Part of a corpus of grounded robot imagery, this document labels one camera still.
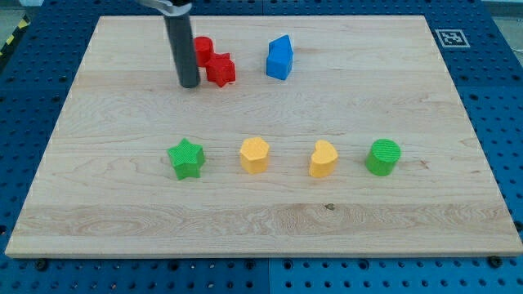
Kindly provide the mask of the silver metal rod mount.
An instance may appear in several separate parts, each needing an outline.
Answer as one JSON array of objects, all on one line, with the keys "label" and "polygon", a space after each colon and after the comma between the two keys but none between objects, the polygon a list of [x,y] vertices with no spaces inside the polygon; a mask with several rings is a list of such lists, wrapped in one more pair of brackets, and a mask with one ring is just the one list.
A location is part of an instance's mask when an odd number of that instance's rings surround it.
[{"label": "silver metal rod mount", "polygon": [[136,0],[136,2],[144,7],[156,9],[165,16],[183,16],[192,8],[190,2],[181,6],[176,6],[168,0]]}]

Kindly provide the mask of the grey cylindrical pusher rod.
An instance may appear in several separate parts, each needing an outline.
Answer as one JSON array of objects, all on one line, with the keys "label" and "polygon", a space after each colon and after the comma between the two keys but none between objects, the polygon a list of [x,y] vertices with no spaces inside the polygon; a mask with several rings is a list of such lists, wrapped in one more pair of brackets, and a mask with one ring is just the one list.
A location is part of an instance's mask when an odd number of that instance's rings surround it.
[{"label": "grey cylindrical pusher rod", "polygon": [[200,83],[190,23],[190,2],[169,2],[164,16],[179,83],[194,88]]}]

